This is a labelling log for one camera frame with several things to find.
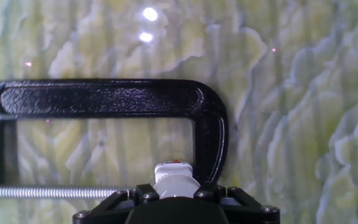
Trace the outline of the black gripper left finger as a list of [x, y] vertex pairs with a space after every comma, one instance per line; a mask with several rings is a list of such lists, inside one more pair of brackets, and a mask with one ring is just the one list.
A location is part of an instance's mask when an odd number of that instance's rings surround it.
[[124, 224], [136, 206], [159, 199], [159, 194], [150, 184], [137, 185], [131, 190], [119, 190], [94, 209], [74, 214], [72, 224]]

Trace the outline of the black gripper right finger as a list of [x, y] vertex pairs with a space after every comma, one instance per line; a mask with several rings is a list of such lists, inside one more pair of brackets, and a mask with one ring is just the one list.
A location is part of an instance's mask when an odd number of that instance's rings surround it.
[[225, 188], [216, 183], [203, 184], [194, 199], [211, 202], [223, 211], [229, 223], [280, 224], [280, 209], [262, 205], [239, 187]]

